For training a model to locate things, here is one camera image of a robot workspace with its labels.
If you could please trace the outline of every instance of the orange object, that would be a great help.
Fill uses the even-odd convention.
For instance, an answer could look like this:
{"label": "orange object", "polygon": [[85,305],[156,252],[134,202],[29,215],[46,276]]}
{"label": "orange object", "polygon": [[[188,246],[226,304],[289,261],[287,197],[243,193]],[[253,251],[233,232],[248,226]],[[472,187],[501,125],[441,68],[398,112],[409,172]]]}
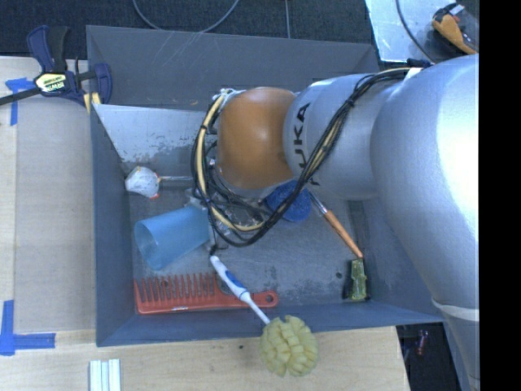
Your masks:
{"label": "orange object", "polygon": [[349,233],[344,229],[342,223],[339,222],[339,219],[333,214],[331,210],[328,210],[326,206],[310,191],[309,196],[311,200],[317,205],[320,212],[324,215],[329,224],[336,230],[336,233],[342,238],[342,240],[346,243],[347,246],[352,250],[352,252],[357,255],[360,259],[363,259],[364,254],[355,244],[355,241],[349,235]]}
{"label": "orange object", "polygon": [[[135,279],[134,299],[140,314],[248,308],[236,296],[221,291],[216,274],[209,273]],[[278,304],[275,291],[252,293],[252,299],[260,308]]]}

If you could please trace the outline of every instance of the black floor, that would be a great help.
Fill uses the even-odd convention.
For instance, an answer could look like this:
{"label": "black floor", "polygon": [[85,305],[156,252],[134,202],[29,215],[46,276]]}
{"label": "black floor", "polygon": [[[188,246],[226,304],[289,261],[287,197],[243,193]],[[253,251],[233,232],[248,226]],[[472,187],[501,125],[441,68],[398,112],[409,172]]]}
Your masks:
{"label": "black floor", "polygon": [[[213,25],[234,0],[136,0],[150,22],[162,29],[200,31]],[[458,0],[479,19],[479,0]],[[0,0],[0,55],[28,55],[27,34],[42,24],[64,25],[68,59],[87,58],[85,26],[98,24],[147,28],[132,0]],[[372,43],[364,0],[289,0],[291,37],[336,42]],[[284,0],[241,0],[213,30],[267,37],[286,37]],[[397,328],[413,391],[459,391],[460,387],[441,324]],[[427,331],[423,355],[420,331]]]}

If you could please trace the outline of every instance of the yellow cable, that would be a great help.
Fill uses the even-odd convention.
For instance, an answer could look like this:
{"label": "yellow cable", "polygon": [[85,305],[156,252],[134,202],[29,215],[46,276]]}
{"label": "yellow cable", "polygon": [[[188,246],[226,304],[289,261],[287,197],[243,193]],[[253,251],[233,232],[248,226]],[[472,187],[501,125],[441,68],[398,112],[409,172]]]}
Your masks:
{"label": "yellow cable", "polygon": [[[197,136],[197,145],[195,150],[195,158],[196,158],[196,168],[197,168],[197,178],[199,181],[199,186],[201,188],[202,194],[204,196],[208,196],[207,193],[207,187],[206,187],[206,181],[204,180],[204,172],[203,172],[203,145],[204,145],[204,136],[206,135],[206,132],[208,130],[208,126],[210,125],[212,118],[217,113],[219,107],[221,106],[221,103],[223,99],[225,98],[225,94],[221,94],[217,100],[213,103],[213,105],[210,107],[210,110],[208,110],[208,113],[206,117],[203,120],[203,124],[201,125],[201,129],[199,130],[199,134]],[[213,205],[209,204],[209,210],[212,212],[213,216],[219,220],[220,222],[224,223],[231,229],[237,229],[239,231],[256,231],[260,229],[264,222],[258,223],[253,226],[241,226],[241,225],[235,225],[232,223],[228,218],[226,218],[219,209],[214,207]]]}

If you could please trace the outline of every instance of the wooden brush handle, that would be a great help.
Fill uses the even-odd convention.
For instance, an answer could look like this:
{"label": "wooden brush handle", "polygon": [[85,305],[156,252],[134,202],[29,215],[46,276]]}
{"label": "wooden brush handle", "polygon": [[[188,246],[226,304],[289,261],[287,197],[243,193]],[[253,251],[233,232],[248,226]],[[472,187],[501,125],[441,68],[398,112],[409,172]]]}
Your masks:
{"label": "wooden brush handle", "polygon": [[340,235],[340,237],[344,240],[346,245],[349,246],[349,248],[352,250],[352,252],[355,255],[357,255],[359,258],[363,258],[364,254],[357,247],[357,244],[355,244],[354,240],[352,240],[351,236],[349,236],[349,233],[344,229],[344,227],[339,222],[339,220],[336,218],[336,216],[330,210],[327,210],[324,213],[324,217],[333,226],[333,228],[336,230],[336,233],[338,233]]}

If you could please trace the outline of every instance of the white plastic piece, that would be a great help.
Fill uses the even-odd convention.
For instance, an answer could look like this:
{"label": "white plastic piece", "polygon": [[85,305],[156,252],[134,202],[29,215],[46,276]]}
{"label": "white plastic piece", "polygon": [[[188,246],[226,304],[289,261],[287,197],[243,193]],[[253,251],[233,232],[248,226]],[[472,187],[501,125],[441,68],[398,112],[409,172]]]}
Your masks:
{"label": "white plastic piece", "polygon": [[125,179],[127,191],[137,192],[145,197],[155,199],[159,196],[159,176],[144,166],[137,166]]}
{"label": "white plastic piece", "polygon": [[90,361],[89,391],[121,391],[120,360]]}

